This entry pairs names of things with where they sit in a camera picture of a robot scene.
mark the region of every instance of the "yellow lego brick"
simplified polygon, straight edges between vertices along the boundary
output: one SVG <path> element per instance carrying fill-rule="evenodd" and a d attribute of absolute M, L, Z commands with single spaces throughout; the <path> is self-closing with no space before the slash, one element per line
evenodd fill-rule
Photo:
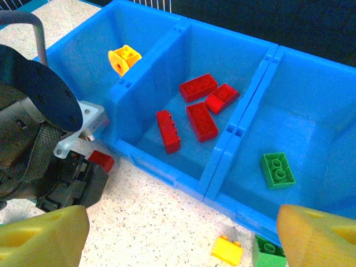
<path fill-rule="evenodd" d="M 237 241 L 230 242 L 227 236 L 221 236 L 217 239 L 214 249 L 212 250 L 212 256 L 232 265 L 239 265 L 244 249 Z"/>
<path fill-rule="evenodd" d="M 290 267 L 356 266 L 356 220 L 283 205 L 277 231 Z"/>
<path fill-rule="evenodd" d="M 3 225 L 0 267 L 78 267 L 88 232 L 84 206 Z"/>
<path fill-rule="evenodd" d="M 133 50 L 130 46 L 109 51 L 109 61 L 112 68 L 122 77 L 138 60 L 142 59 L 141 55 Z"/>

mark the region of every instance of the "bin compartment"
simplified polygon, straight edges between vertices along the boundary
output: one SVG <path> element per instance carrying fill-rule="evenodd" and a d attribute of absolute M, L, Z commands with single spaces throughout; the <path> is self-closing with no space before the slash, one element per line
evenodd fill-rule
<path fill-rule="evenodd" d="M 277 45 L 187 19 L 160 40 L 154 54 L 143 55 L 142 68 L 111 88 L 105 108 L 110 125 L 102 139 L 136 166 L 202 201 L 231 132 L 242 117 Z M 241 96 L 212 115 L 217 138 L 199 143 L 189 123 L 179 85 L 204 74 L 227 83 Z M 156 112 L 168 110 L 181 139 L 167 154 Z"/>
<path fill-rule="evenodd" d="M 48 49 L 49 66 L 79 100 L 101 102 L 120 79 L 109 63 L 108 52 L 129 45 L 145 57 L 181 19 L 186 18 L 113 1 Z"/>
<path fill-rule="evenodd" d="M 272 61 L 204 201 L 280 244 L 281 204 L 356 219 L 356 69 L 285 47 Z M 296 184 L 271 190 L 260 159 L 281 152 Z"/>

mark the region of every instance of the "red lego brick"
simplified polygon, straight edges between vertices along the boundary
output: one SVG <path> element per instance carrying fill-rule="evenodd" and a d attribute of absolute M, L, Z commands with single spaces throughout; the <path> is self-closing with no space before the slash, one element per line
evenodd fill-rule
<path fill-rule="evenodd" d="M 88 161 L 99 164 L 106 172 L 109 172 L 115 163 L 111 156 L 101 153 L 97 150 L 94 150 Z"/>
<path fill-rule="evenodd" d="M 187 103 L 207 96 L 217 89 L 217 82 L 210 74 L 182 83 L 179 91 Z"/>
<path fill-rule="evenodd" d="M 177 134 L 178 130 L 174 127 L 172 114 L 168 110 L 162 110 L 156 113 L 156 117 L 167 153 L 177 152 L 181 144 Z"/>
<path fill-rule="evenodd" d="M 199 142 L 217 136 L 219 130 L 203 102 L 187 106 L 187 115 Z"/>
<path fill-rule="evenodd" d="M 219 114 L 222 110 L 234 102 L 240 93 L 227 84 L 221 85 L 205 100 L 205 105 L 214 113 Z"/>

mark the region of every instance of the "green duplo brick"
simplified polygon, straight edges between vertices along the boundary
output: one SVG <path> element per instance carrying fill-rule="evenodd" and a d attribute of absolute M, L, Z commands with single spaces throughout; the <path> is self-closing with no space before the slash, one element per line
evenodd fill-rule
<path fill-rule="evenodd" d="M 285 153 L 264 154 L 261 166 L 270 189 L 286 188 L 295 184 Z"/>
<path fill-rule="evenodd" d="M 287 264 L 283 249 L 260 236 L 255 236 L 252 257 L 254 267 L 285 267 Z"/>

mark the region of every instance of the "speckled floor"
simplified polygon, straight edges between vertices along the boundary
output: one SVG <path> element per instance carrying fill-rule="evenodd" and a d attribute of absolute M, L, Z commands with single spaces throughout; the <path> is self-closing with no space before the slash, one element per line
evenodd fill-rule
<path fill-rule="evenodd" d="M 34 11 L 44 24 L 49 47 L 96 13 L 99 8 L 76 0 L 53 0 Z M 0 31 L 0 43 L 34 58 L 36 45 L 29 25 Z M 106 152 L 97 143 L 79 141 L 75 150 L 89 155 Z M 87 209 L 90 232 L 82 253 L 85 266 L 229 266 L 210 256 L 224 234 L 244 248 L 240 266 L 250 267 L 254 234 L 181 191 L 174 190 L 114 157 L 102 200 Z M 0 212 L 0 223 L 23 220 L 42 212 L 28 200 L 12 200 Z"/>

